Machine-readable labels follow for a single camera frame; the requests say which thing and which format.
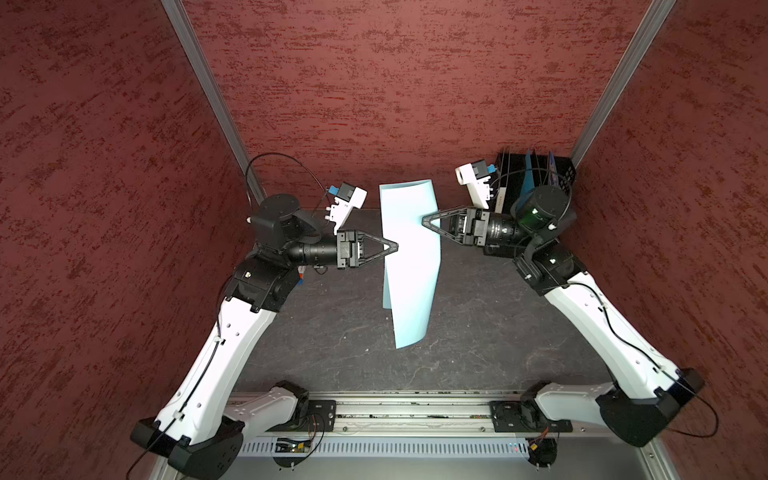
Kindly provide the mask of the light blue rectangular paper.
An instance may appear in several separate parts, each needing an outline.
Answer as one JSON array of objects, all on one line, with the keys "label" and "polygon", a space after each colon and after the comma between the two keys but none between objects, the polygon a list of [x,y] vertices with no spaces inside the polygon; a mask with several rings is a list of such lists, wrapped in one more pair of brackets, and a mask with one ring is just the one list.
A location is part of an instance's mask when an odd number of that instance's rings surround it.
[{"label": "light blue rectangular paper", "polygon": [[438,233],[422,224],[438,211],[430,180],[379,187],[382,235],[398,244],[384,258],[383,307],[391,311],[395,347],[421,341],[428,329],[441,265]]}]

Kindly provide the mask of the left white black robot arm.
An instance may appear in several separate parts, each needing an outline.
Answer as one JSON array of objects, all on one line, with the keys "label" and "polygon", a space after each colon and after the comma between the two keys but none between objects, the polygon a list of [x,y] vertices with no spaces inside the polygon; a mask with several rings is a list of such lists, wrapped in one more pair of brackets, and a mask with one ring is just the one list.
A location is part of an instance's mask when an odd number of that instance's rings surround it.
[{"label": "left white black robot arm", "polygon": [[164,457],[189,479],[219,479],[251,437],[275,427],[308,431],[318,440],[327,415],[309,404],[307,390],[282,381],[239,407],[227,402],[245,363],[303,267],[358,268],[398,251],[396,242],[360,230],[323,232],[289,194],[266,198],[251,214],[252,252],[217,295],[211,334],[179,389],[156,417],[137,422],[131,440]]}]

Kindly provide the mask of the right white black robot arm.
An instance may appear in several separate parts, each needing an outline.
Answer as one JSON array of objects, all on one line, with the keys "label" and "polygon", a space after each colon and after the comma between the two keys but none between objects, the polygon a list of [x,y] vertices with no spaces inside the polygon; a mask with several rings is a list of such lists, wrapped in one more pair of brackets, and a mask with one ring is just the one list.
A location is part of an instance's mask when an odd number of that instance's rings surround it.
[{"label": "right white black robot arm", "polygon": [[560,242],[560,234],[575,219],[569,194],[540,185],[522,195],[507,214],[454,208],[426,215],[421,223],[457,244],[512,259],[526,284],[570,321],[607,367],[611,379],[606,383],[541,382],[529,389],[521,398],[529,422],[596,424],[629,445],[643,447],[696,398],[704,381],[646,341]]}]

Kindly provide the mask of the teal book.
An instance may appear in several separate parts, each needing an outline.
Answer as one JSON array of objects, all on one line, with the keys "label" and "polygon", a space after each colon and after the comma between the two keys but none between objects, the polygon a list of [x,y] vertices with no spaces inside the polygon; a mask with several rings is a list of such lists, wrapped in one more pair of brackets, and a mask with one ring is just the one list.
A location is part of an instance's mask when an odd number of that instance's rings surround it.
[{"label": "teal book", "polygon": [[525,171],[520,190],[520,199],[526,198],[537,186],[539,161],[535,151],[527,151],[525,155]]}]

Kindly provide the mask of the blue patterned book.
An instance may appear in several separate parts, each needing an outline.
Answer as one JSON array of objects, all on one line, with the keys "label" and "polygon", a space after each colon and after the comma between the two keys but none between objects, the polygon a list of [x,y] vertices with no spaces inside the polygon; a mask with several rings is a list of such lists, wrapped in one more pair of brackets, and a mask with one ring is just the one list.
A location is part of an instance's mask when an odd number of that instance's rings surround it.
[{"label": "blue patterned book", "polygon": [[547,158],[547,179],[548,183],[556,188],[560,187],[559,172],[556,164],[556,158],[552,151],[548,153]]}]

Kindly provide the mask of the black mesh file organizer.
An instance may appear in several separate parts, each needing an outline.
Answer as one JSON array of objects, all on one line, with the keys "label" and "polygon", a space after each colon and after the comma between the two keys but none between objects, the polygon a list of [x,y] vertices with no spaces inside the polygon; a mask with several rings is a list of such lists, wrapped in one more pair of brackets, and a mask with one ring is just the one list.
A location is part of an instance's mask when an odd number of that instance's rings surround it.
[{"label": "black mesh file organizer", "polygon": [[[510,213],[513,205],[520,200],[520,190],[523,180],[523,172],[525,171],[525,154],[512,153],[508,150],[510,160],[510,170],[507,173],[507,192],[504,203],[504,212]],[[547,179],[547,158],[548,154],[537,154],[539,161],[537,186],[550,185]],[[559,172],[560,189],[569,196],[571,194],[571,187],[576,180],[576,168],[570,158],[555,156],[556,164]],[[495,179],[497,173],[492,175],[490,186],[492,187],[492,197],[490,201],[491,209],[494,211],[494,197],[495,197]]]}]

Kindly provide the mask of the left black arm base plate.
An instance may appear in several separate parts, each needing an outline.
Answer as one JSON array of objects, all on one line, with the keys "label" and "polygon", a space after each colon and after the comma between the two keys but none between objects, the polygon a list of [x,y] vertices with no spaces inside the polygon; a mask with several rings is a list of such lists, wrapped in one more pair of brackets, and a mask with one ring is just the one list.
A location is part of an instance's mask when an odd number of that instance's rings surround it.
[{"label": "left black arm base plate", "polygon": [[336,421],[336,406],[335,400],[300,400],[284,430],[332,432]]}]

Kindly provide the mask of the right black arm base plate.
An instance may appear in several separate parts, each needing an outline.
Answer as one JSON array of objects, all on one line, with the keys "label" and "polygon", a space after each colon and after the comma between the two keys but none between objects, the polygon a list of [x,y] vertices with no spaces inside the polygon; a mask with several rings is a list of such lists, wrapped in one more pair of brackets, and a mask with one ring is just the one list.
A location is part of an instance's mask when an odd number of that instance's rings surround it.
[{"label": "right black arm base plate", "polygon": [[536,403],[529,401],[491,401],[490,418],[496,433],[541,434],[571,433],[569,420],[550,420]]}]

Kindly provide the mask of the aluminium front rail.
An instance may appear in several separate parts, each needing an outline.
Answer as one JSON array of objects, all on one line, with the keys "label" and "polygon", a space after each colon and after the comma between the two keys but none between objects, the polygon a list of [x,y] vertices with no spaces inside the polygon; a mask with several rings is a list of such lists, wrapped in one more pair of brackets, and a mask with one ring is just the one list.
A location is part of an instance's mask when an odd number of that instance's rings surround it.
[{"label": "aluminium front rail", "polygon": [[[260,396],[235,396],[227,405],[239,407]],[[541,469],[565,456],[565,440],[605,440],[611,447],[624,444],[603,426],[576,421],[570,421],[571,433],[496,433],[489,403],[521,401],[522,396],[517,392],[308,393],[308,399],[336,401],[332,432],[311,440],[304,431],[275,427],[245,442],[229,469],[237,459],[248,457],[267,458],[280,469],[293,469],[309,458],[500,458],[521,460]],[[189,479],[171,468],[167,460],[153,475],[157,479]]]}]

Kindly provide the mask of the left aluminium corner post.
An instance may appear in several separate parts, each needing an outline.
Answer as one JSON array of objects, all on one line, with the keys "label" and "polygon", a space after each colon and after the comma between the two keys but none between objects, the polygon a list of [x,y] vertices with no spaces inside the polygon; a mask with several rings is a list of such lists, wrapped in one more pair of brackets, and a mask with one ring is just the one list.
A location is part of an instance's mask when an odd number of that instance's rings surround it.
[{"label": "left aluminium corner post", "polygon": [[203,89],[234,158],[242,170],[248,185],[250,200],[252,203],[260,204],[265,198],[264,189],[257,175],[249,167],[251,156],[248,154],[246,145],[215,79],[186,8],[180,0],[162,0],[161,4]]}]

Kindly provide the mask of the aluminium corner post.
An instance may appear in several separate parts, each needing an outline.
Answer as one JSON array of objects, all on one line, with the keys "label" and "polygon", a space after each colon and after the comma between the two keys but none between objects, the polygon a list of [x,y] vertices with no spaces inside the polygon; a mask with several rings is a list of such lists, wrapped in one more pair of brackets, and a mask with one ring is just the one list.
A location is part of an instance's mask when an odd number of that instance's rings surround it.
[{"label": "aluminium corner post", "polygon": [[248,154],[246,145],[215,79],[186,8],[180,0],[162,0],[161,4],[203,89],[234,158],[242,170],[248,185],[250,200],[252,203],[260,204],[265,198],[264,189],[257,175],[249,167],[251,156]]},{"label": "aluminium corner post", "polygon": [[591,145],[620,100],[624,90],[662,29],[675,4],[675,0],[653,0],[650,2],[571,150],[570,158],[576,168],[583,162]]}]

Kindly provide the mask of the right aluminium corner post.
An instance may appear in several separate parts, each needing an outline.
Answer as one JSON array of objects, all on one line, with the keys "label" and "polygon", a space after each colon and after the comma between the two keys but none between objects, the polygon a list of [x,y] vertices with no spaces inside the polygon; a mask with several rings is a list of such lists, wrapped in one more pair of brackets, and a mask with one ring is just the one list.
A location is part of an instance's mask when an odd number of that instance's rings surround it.
[{"label": "right aluminium corner post", "polygon": [[576,168],[583,162],[591,145],[620,100],[624,90],[662,29],[675,4],[675,0],[653,0],[650,2],[571,150],[570,158]]}]

